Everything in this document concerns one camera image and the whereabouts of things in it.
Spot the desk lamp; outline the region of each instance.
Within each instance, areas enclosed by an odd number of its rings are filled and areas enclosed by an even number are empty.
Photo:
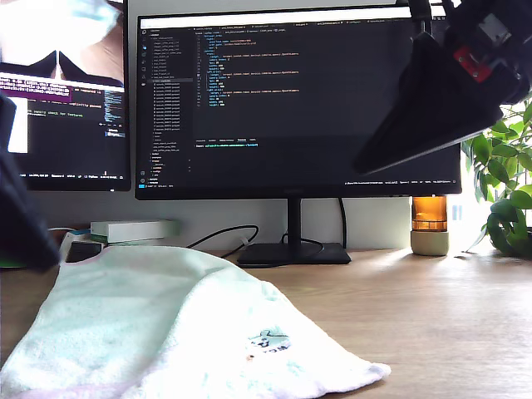
[[[449,252],[447,198],[414,197],[412,200],[412,252],[417,255],[444,256]]]

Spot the monitor stand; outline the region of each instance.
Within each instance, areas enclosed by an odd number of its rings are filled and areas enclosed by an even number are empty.
[[[275,266],[282,264],[348,264],[351,258],[339,243],[320,246],[301,239],[301,198],[288,198],[288,242],[251,244],[240,255],[238,266]]]

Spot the green leaf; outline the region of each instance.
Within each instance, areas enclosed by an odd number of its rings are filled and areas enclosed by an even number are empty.
[[[509,199],[501,199],[495,202],[490,209],[493,214],[498,214],[500,216],[500,220],[506,222],[519,222],[517,211]]]
[[[480,190],[480,187],[475,187],[475,198],[476,202],[480,203],[480,200],[482,200],[482,191]]]
[[[511,179],[515,176],[515,172],[517,172],[517,158],[509,158],[505,162],[506,171],[508,172],[508,177]]]
[[[517,187],[518,185],[519,183],[517,182],[517,180],[510,180],[506,187],[509,187],[511,190],[515,190],[515,187]]]
[[[514,123],[513,125],[510,125],[510,129],[516,131],[517,133],[522,133],[524,128],[525,123],[523,121],[519,121],[517,123]]]
[[[516,190],[510,194],[510,202],[515,208],[532,209],[532,198],[524,191]]]
[[[512,156],[516,156],[517,154],[519,154],[519,152],[511,145],[499,144],[493,149],[491,154],[504,156],[505,158],[511,158]]]
[[[500,227],[500,219],[497,214],[491,214],[488,216],[487,229],[490,235],[491,243],[494,247],[496,247],[505,255],[512,255],[514,253],[514,250],[508,244],[505,234]]]
[[[522,187],[519,187],[520,191],[524,191],[528,195],[532,195],[532,185],[524,185]]]
[[[526,107],[525,115],[523,116],[523,122],[527,123],[532,119],[532,102]]]
[[[492,138],[491,139],[491,146],[493,148],[495,148],[496,146],[498,146],[499,144],[502,144],[502,140],[501,139],[498,139],[496,137]]]
[[[500,180],[503,183],[508,183],[510,181],[506,168],[498,160],[490,160],[490,162],[488,162],[488,170],[497,180]]]
[[[515,130],[513,129],[510,129],[510,131],[508,133],[505,134],[505,138],[507,140],[512,140],[512,139],[516,139],[517,137],[519,137],[519,133],[517,133]]]
[[[490,133],[498,139],[506,140],[506,133],[500,133],[499,131],[491,131]]]
[[[532,170],[532,158],[530,158],[530,155],[521,152],[519,155],[517,155],[517,159],[519,160],[521,166],[523,166],[525,169]]]
[[[485,176],[485,181],[488,183],[488,185],[493,186],[494,189],[496,189],[500,185],[500,180],[497,180],[489,173]]]
[[[521,209],[516,209],[515,212],[517,213],[518,221],[514,222],[514,234],[523,239],[528,238],[529,232],[528,228],[526,227],[525,214]]]
[[[482,165],[485,165],[490,158],[490,144],[484,135],[478,135],[473,139],[473,151],[476,158]]]
[[[460,148],[462,150],[462,152],[465,154],[465,156],[467,156],[469,158],[469,153],[470,153],[470,148],[471,148],[471,143],[473,142],[473,140],[469,139],[469,140],[466,140],[466,141],[462,141],[460,143]]]
[[[482,198],[484,198],[484,200],[488,200],[488,183],[486,182],[485,175],[483,173],[480,173],[479,183],[480,183],[480,192],[482,193]]]
[[[493,192],[493,189],[488,187],[488,202],[491,202],[492,204],[495,202],[495,194]]]
[[[491,129],[497,133],[508,133],[509,131],[508,126],[506,126],[503,121],[498,121],[491,127]]]

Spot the desk surface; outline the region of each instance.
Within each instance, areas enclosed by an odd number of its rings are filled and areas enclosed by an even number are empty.
[[[330,397],[532,397],[531,262],[428,259],[407,251],[351,257],[349,265],[249,271],[347,350],[392,367],[386,382]],[[2,364],[32,325],[57,270],[0,274]]]

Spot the white wall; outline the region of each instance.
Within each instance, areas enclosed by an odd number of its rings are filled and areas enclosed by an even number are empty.
[[[138,15],[179,12],[215,12],[291,7],[331,7],[372,3],[371,0],[130,0],[130,82],[135,87],[136,19]],[[131,93],[131,120],[135,120],[135,91]],[[132,126],[133,142],[135,126]],[[37,206],[50,225],[59,226],[105,219],[179,219],[189,244],[217,229],[236,224],[258,224],[258,241],[279,240],[286,228],[285,201],[224,200],[140,202],[134,193],[34,193]],[[347,199],[350,248],[404,248],[409,245],[410,208],[407,198]],[[303,235],[324,242],[341,240],[341,225],[334,199],[303,202]],[[203,248],[228,249],[238,235],[218,237]]]

